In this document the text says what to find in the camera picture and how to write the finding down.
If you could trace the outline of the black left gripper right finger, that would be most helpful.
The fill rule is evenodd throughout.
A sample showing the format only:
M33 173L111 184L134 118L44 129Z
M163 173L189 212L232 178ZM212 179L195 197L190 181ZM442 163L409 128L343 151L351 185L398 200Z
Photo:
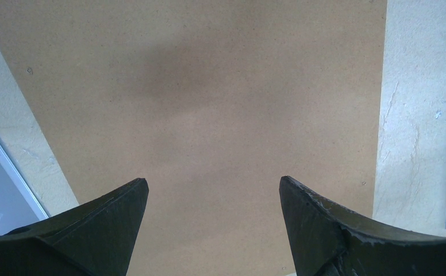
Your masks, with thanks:
M279 195L297 275L446 275L446 237L378 222L290 176Z

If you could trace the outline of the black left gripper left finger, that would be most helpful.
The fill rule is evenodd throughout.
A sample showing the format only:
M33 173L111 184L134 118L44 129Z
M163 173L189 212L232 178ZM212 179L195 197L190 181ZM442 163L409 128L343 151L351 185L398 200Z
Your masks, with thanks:
M137 178L0 236L0 275L125 275L149 188Z

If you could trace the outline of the brown cardboard backing board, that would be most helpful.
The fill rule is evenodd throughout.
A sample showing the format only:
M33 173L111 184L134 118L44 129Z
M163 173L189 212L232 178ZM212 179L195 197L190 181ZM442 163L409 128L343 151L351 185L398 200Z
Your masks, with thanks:
M372 214L386 1L0 1L78 201L149 186L129 275L293 271L289 175Z

